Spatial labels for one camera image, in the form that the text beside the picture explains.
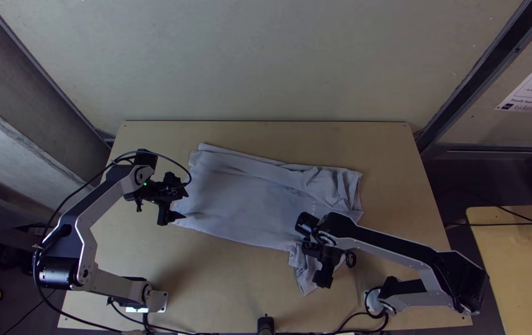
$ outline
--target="wrinkled fabric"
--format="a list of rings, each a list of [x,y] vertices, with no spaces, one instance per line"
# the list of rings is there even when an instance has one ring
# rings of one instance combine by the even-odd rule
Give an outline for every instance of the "wrinkled fabric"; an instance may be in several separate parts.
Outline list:
[[[294,229],[301,212],[329,212],[357,222],[360,172],[342,167],[286,164],[207,144],[189,158],[188,198],[173,203],[187,218],[176,225],[232,241],[289,252],[289,265],[303,295],[316,288],[319,263],[301,251]]]

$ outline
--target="desk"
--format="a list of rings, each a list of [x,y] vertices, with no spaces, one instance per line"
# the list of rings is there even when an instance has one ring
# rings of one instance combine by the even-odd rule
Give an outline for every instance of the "desk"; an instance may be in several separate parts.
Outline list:
[[[365,214],[360,225],[425,243],[439,250],[449,244],[411,131],[405,123],[382,122],[124,122],[111,158],[138,148],[165,154],[182,164],[199,143],[222,146],[289,163],[341,166],[363,173]],[[154,179],[166,171],[160,160]],[[220,239],[175,225],[156,225],[158,209],[123,200],[92,228],[96,261],[119,275],[143,276],[169,292],[165,314],[150,315],[157,325],[215,333],[254,333],[267,313],[279,332],[334,330],[363,305],[361,292],[388,275],[417,278],[411,270],[358,254],[354,269],[341,267],[332,289],[303,297],[286,252]],[[106,298],[68,292],[64,310],[118,329],[136,329]],[[378,321],[355,318],[349,326],[373,328]],[[410,308],[392,318],[388,329],[470,325],[447,307]],[[59,327],[86,328],[61,318]]]
[[[532,206],[507,207],[532,218]],[[468,208],[470,223],[527,222],[496,207]],[[532,335],[532,226],[471,227],[508,335]]]

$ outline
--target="power cord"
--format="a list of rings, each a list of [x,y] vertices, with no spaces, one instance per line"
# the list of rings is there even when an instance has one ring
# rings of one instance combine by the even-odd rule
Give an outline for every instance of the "power cord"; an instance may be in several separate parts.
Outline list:
[[[447,193],[450,193],[450,192],[453,192],[453,191],[460,191],[460,192],[463,192],[463,193],[467,193],[467,194],[470,194],[470,195],[473,195],[475,197],[477,197],[478,199],[480,200],[483,200],[484,202],[487,202],[489,205],[493,206],[493,207],[497,207],[501,210],[503,210],[504,212],[507,212],[507,213],[510,213],[516,217],[519,217],[519,218],[523,218],[527,221],[530,221],[530,222],[523,222],[523,223],[449,223],[448,225],[455,225],[455,226],[528,226],[528,225],[532,225],[532,219],[531,218],[528,218],[522,214],[519,214],[517,212],[514,212],[514,211],[511,211],[507,208],[505,208],[504,206],[501,206],[501,205],[497,205],[496,203],[494,203],[493,201],[485,198],[484,196],[476,193],[476,192],[473,192],[469,189],[465,189],[465,188],[450,188],[450,189],[446,189],[442,192],[440,192],[440,194],[436,197],[436,199],[440,198],[441,196],[447,194]]]
[[[47,299],[50,298],[51,295],[53,295],[54,293],[56,292],[56,290],[53,290],[52,292],[50,292],[50,294],[47,295]],[[38,308],[40,305],[42,305],[42,303],[44,303],[44,300],[41,300],[38,305],[34,306],[31,310],[28,311],[28,313],[26,313],[24,316],[22,316],[22,318],[13,324],[13,326],[9,327],[9,329],[7,329],[5,331],[5,333],[3,333],[2,335],[7,335],[7,333],[9,333],[12,329],[14,329],[15,327],[17,327],[18,324],[20,324],[23,320],[25,320],[28,315],[30,315],[33,311],[36,310],[36,308]]]
[[[171,333],[175,333],[175,334],[184,334],[184,335],[196,335],[196,334],[200,334],[200,333],[189,333],[189,332],[186,332],[186,331],[180,331],[180,330],[176,330],[176,329],[171,329],[171,328],[166,328],[166,327],[159,327],[159,326],[155,326],[154,324],[150,324],[150,322],[148,321],[148,313],[144,313],[142,315],[142,321],[138,321],[136,319],[133,319],[133,318],[130,318],[129,316],[125,315],[123,312],[121,312],[116,306],[115,306],[115,301],[112,299],[112,298],[108,298],[108,304],[112,307],[113,310],[115,310],[115,312],[117,312],[117,314],[119,314],[121,317],[131,321],[131,322],[134,322],[134,323],[137,323],[137,324],[141,324],[144,326],[144,328],[146,328],[146,332],[149,332],[149,333],[153,333],[153,331],[150,329],[150,328],[155,328],[155,329],[160,329],[160,330],[165,330],[165,331],[169,331]]]
[[[367,293],[365,294],[365,297],[364,297],[364,300],[365,300],[365,311],[364,312],[357,312],[357,313],[353,313],[353,314],[349,315],[340,324],[340,326],[335,331],[333,331],[332,333],[324,333],[322,335],[337,335],[337,334],[344,334],[344,333],[374,334],[374,333],[377,333],[377,332],[383,332],[385,327],[388,325],[388,322],[390,321],[390,316],[388,315],[387,308],[384,307],[384,309],[382,309],[378,314],[372,314],[369,311],[369,306],[367,306],[367,297],[369,296],[369,294],[372,291],[380,290],[381,288],[382,288],[381,286],[378,286],[378,287],[374,287],[374,288],[370,289],[369,291],[367,291]],[[367,315],[368,317],[370,317],[372,319],[381,319],[381,318],[383,318],[384,322],[377,329],[373,329],[373,330],[368,330],[368,329],[344,329],[346,324],[352,318],[354,318],[357,315]]]
[[[167,161],[170,161],[172,163],[174,163],[175,165],[179,166],[181,169],[185,170],[185,172],[187,173],[187,175],[189,176],[189,180],[185,183],[183,183],[181,186],[178,186],[178,187],[184,187],[186,185],[189,185],[189,183],[191,182],[191,173],[189,173],[189,171],[184,168],[181,164],[177,163],[176,161],[174,161],[173,159],[169,158],[169,157],[166,157],[162,154],[158,154],[158,153],[153,153],[153,152],[150,152],[150,151],[140,151],[140,150],[134,150],[134,151],[128,151],[124,154],[121,154],[119,155],[118,157],[116,157],[115,159],[113,159],[104,169],[102,169],[102,171],[100,171],[99,173],[97,173],[92,179],[90,179],[89,181],[87,181],[85,184],[83,184],[81,187],[79,187],[78,189],[76,189],[73,193],[71,193],[70,195],[68,195],[62,202],[61,204],[59,204],[59,206],[55,209],[55,211],[52,213],[52,215],[50,216],[50,218],[48,219],[47,221],[47,224],[46,224],[46,227],[44,228],[44,231],[40,237],[40,242],[38,243],[38,245],[35,245],[34,247],[36,248],[36,250],[34,251],[34,255],[32,256],[32,271],[33,271],[33,278],[34,278],[34,285],[36,286],[36,289],[38,290],[38,294],[40,295],[40,297],[42,298],[42,302],[46,303],[48,305],[48,307],[50,307],[53,311],[59,313],[60,315],[63,315],[63,316],[66,316],[68,318],[71,318],[75,321],[78,321],[80,323],[84,323],[84,324],[87,324],[89,326],[93,326],[93,327],[97,327],[97,328],[101,328],[101,329],[105,329],[105,330],[108,330],[108,331],[112,331],[112,332],[115,332],[115,333],[123,333],[123,331],[120,331],[118,329],[115,329],[115,328],[111,328],[111,327],[107,327],[107,326],[103,326],[101,324],[97,324],[97,323],[93,323],[93,322],[90,322],[90,321],[86,321],[86,320],[83,320],[83,319],[80,319],[76,316],[73,316],[69,313],[66,313],[64,311],[62,311],[61,309],[57,308],[55,305],[53,305],[50,301],[48,301],[47,297],[45,297],[45,295],[42,293],[42,289],[40,288],[40,282],[38,281],[38,277],[36,276],[36,273],[38,272],[38,266],[39,266],[39,262],[40,262],[40,254],[42,252],[42,250],[45,248],[45,247],[48,247],[48,245],[51,245],[54,241],[47,241],[47,245],[44,244],[44,238],[46,237],[47,235],[47,232],[48,232],[48,229],[50,228],[53,220],[55,219],[56,215],[59,213],[59,211],[61,210],[61,208],[65,205],[65,203],[67,203],[67,201],[69,201],[70,198],[72,198],[74,195],[76,195],[77,193],[81,192],[84,188],[86,188],[89,184],[91,184],[94,180],[96,180],[98,177],[102,176],[102,174],[104,172],[106,172],[110,167],[118,164],[119,162],[121,161],[129,161],[131,163],[131,159],[133,158],[133,156],[130,156],[130,157],[124,157],[128,154],[132,154],[132,153],[146,153],[146,154],[153,154],[157,157],[161,157],[161,158],[164,158],[166,159]],[[185,332],[179,332],[181,334],[185,334],[185,335],[191,335],[191,333],[185,333]]]

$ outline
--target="black clamp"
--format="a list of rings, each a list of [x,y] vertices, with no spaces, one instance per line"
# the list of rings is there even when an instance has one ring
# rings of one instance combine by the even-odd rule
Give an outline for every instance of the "black clamp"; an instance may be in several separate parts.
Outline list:
[[[334,269],[340,263],[342,255],[345,255],[345,264],[349,268],[354,267],[357,263],[357,256],[354,252],[324,246],[319,243],[305,241],[301,245],[301,251],[306,256],[314,257],[322,263],[322,268],[315,271],[313,275],[313,282],[323,288],[330,288],[332,286],[332,280],[334,280],[332,275],[334,274]]]
[[[188,196],[185,184],[181,183],[181,178],[172,172],[167,172],[161,182],[147,180],[141,188],[125,194],[123,197],[127,201],[135,201],[137,212],[142,211],[142,200],[155,203],[158,206],[158,221],[156,223],[159,226],[166,226],[177,219],[185,218],[185,215],[172,211],[170,208],[173,201]]]

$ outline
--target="white wall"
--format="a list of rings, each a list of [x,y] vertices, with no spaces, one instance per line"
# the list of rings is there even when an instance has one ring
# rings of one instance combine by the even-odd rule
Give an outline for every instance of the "white wall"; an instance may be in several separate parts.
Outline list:
[[[423,127],[521,0],[0,0],[92,123],[401,120]]]

